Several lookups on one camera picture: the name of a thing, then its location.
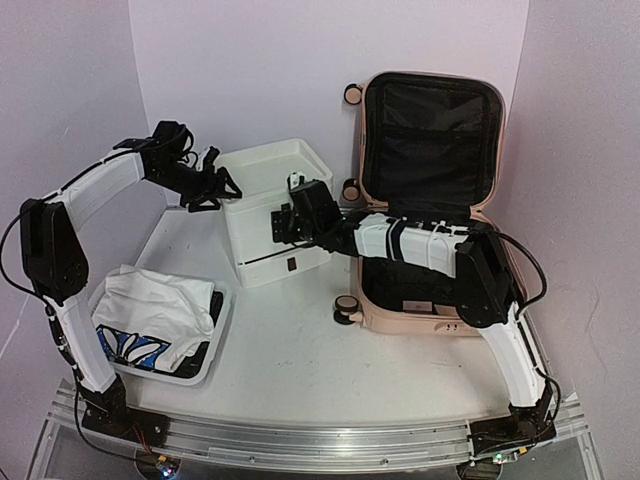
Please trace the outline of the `pink hard-shell suitcase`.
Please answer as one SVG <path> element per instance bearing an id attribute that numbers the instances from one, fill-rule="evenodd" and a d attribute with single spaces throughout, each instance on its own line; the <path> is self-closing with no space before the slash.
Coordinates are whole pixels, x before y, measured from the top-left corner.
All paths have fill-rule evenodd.
<path id="1" fill-rule="evenodd" d="M 473 79 L 387 72 L 350 84 L 344 99 L 361 109 L 359 175 L 344 183 L 345 197 L 394 217 L 498 231 L 482 214 L 498 176 L 504 129 L 498 90 Z M 358 291 L 335 300 L 337 323 L 388 334 L 478 334 L 456 313 L 451 279 L 357 259 Z M 403 301 L 431 301 L 434 313 L 403 312 Z"/>

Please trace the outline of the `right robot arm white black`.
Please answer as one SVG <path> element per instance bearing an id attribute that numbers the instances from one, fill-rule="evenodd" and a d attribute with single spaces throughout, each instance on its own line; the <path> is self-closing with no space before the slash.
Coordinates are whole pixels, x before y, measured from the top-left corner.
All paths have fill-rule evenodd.
<path id="1" fill-rule="evenodd" d="M 508 415 L 471 423 L 473 457 L 499 459 L 555 437 L 561 388 L 524 319 L 542 297 L 525 298 L 504 247 L 519 242 L 488 225 L 425 223 L 370 208 L 344 212 L 323 181 L 298 172 L 289 175 L 287 194 L 270 214 L 275 243 L 390 260 L 451 279 L 456 313 L 489 345 L 510 401 Z"/>

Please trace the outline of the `black jeans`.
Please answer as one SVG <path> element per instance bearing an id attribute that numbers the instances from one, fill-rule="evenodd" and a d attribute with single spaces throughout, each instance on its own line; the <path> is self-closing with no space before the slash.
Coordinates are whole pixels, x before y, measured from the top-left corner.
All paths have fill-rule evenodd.
<path id="1" fill-rule="evenodd" d="M 224 294 L 214 290 L 211 296 L 209 314 L 213 320 L 213 326 L 218 323 L 218 318 L 224 303 Z M 209 341 L 203 341 L 198 345 L 196 352 L 192 356 L 185 357 L 180 363 L 175 375 L 178 378 L 191 379 L 195 377 L 204 364 L 204 357 L 209 349 Z"/>

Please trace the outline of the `pink flat card box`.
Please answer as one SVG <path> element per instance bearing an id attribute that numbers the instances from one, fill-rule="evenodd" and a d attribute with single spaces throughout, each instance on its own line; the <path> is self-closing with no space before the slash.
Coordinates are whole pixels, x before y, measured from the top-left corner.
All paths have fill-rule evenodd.
<path id="1" fill-rule="evenodd" d="M 403 301 L 402 311 L 414 314 L 433 314 L 434 308 L 431 301 Z"/>

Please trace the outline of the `white blue print t-shirt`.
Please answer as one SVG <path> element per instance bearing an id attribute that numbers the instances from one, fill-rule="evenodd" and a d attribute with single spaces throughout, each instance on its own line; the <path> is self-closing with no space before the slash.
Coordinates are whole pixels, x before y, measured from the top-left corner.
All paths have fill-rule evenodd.
<path id="1" fill-rule="evenodd" d="M 137 368 L 175 372 L 214 332 L 215 284 L 121 265 L 104 279 L 92 320 L 105 355 Z"/>

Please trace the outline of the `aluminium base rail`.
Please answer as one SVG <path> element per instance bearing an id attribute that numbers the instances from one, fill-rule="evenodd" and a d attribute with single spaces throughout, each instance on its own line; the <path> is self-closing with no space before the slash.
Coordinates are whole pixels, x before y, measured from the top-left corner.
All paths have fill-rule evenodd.
<path id="1" fill-rule="evenodd" d="M 167 415 L 146 441 L 182 461 L 316 474 L 410 473 L 483 459 L 517 479 L 601 479 L 595 444 L 576 395 L 562 403 L 554 437 L 523 448 L 487 435 L 467 420 L 374 426 L 294 426 Z"/>

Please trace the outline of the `white plastic drawer unit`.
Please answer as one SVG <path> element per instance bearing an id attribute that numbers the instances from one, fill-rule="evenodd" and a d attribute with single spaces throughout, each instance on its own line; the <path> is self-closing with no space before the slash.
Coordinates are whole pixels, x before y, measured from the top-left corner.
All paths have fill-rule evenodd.
<path id="1" fill-rule="evenodd" d="M 281 281 L 332 259 L 320 248 L 296 249 L 272 240 L 271 213 L 289 201 L 287 178 L 299 173 L 328 186 L 333 174 L 302 139 L 294 138 L 223 153 L 215 160 L 242 192 L 223 202 L 232 265 L 244 288 Z"/>

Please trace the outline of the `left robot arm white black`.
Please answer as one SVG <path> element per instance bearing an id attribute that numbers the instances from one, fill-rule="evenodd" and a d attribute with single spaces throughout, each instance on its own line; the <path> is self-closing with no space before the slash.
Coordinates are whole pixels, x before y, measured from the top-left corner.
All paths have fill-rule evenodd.
<path id="1" fill-rule="evenodd" d="M 78 233 L 115 196 L 143 180 L 179 194 L 191 213 L 218 210 L 221 200 L 241 198 L 230 173 L 215 164 L 218 149 L 210 148 L 199 164 L 187 164 L 193 144 L 186 125 L 161 121 L 151 136 L 117 143 L 64 186 L 26 200 L 15 219 L 23 270 L 32 284 L 28 292 L 43 302 L 54 343 L 86 404 L 84 415 L 74 419 L 78 431 L 150 447 L 166 441 L 168 417 L 128 406 L 123 380 L 102 348 L 89 310 L 89 263 Z"/>

